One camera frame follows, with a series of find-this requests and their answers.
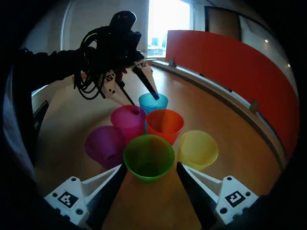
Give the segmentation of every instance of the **blue cup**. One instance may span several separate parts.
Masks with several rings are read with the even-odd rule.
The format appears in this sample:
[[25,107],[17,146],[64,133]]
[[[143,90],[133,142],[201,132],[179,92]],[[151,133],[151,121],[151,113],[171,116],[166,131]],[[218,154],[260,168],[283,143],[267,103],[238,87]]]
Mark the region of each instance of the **blue cup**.
[[148,93],[143,94],[139,98],[140,107],[145,110],[146,115],[151,113],[152,111],[156,109],[166,108],[168,105],[168,99],[166,96],[162,94],[158,94],[159,99],[155,100],[154,97]]

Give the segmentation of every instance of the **window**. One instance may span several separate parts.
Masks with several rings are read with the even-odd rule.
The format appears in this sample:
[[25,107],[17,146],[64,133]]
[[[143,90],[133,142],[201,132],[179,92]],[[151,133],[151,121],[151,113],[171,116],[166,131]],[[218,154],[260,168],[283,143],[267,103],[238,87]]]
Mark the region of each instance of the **window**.
[[181,0],[149,0],[147,56],[165,57],[167,31],[189,30],[190,16],[190,4]]

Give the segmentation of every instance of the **red panel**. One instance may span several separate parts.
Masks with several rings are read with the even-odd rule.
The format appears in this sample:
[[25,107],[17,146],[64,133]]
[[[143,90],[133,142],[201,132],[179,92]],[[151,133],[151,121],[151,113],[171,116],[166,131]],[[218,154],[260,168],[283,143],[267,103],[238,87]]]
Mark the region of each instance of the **red panel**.
[[259,112],[292,155],[299,133],[299,103],[286,76],[270,59],[235,39],[190,30],[168,32],[166,61],[171,58],[249,102],[257,99]]

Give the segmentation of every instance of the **table surface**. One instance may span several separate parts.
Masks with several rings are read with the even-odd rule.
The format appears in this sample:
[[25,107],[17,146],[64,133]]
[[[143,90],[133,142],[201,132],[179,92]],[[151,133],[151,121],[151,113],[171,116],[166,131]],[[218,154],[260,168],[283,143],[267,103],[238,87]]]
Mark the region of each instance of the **table surface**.
[[[202,172],[220,180],[232,175],[257,195],[268,193],[280,170],[260,135],[212,95],[174,74],[152,69],[158,92],[169,99],[168,109],[181,114],[185,121],[173,145],[175,155],[186,131],[203,130],[216,140],[219,156]],[[127,93],[139,105],[138,98],[147,89],[130,69],[123,80]],[[100,96],[85,100],[73,84],[55,93],[38,138],[35,171],[42,196],[71,176],[83,181],[104,171],[86,155],[84,142],[95,128],[111,125],[111,113],[119,107]],[[152,184],[142,183],[128,171],[102,228],[199,230],[200,223],[175,167]]]

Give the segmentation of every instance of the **purple cup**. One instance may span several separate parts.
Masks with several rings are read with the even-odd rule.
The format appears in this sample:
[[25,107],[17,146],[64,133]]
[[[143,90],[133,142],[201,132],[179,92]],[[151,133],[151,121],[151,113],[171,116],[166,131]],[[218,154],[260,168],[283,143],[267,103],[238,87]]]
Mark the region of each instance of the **purple cup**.
[[124,132],[111,125],[95,129],[85,141],[85,151],[88,156],[107,170],[124,162],[125,147]]
[[111,123],[121,128],[126,136],[126,144],[145,132],[146,112],[136,105],[125,105],[111,115]]

